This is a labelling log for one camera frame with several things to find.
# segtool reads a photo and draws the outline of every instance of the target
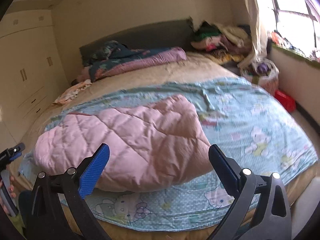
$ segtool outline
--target dark gray headboard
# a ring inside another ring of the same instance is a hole
[[[152,23],[127,29],[93,41],[80,48],[82,60],[99,49],[106,41],[118,41],[129,49],[155,49],[163,47],[181,47],[193,50],[190,42],[193,40],[192,19]]]

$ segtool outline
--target metal bolt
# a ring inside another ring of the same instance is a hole
[[[277,172],[272,173],[272,176],[273,176],[275,179],[279,179],[279,178],[280,178],[280,174],[277,173]]]
[[[38,175],[39,179],[44,178],[44,176],[45,176],[45,173],[44,173],[44,172],[40,172],[39,175]]]
[[[67,173],[69,175],[75,174],[76,173],[76,169],[75,168],[70,168],[70,169],[68,169]]]
[[[249,169],[243,169],[242,172],[245,175],[250,175],[251,174],[251,171]]]

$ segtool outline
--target orange object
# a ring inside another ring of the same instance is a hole
[[[289,113],[296,110],[296,101],[294,100],[294,98],[290,97],[286,93],[277,90],[275,93],[275,98]]]

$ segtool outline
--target human hand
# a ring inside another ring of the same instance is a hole
[[[12,198],[15,198],[17,195],[13,192],[13,191],[14,191],[14,186],[12,185],[12,182],[13,182],[13,181],[14,181],[14,177],[11,176],[11,177],[10,177],[9,194],[10,194],[10,196],[11,196]],[[0,197],[0,205],[2,206],[4,212],[5,212],[7,215],[9,215],[10,213],[9,213],[7,207],[4,205],[1,197]]]

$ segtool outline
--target wardrobe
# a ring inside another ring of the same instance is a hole
[[[0,22],[0,151],[23,135],[68,88],[50,10],[21,11]]]

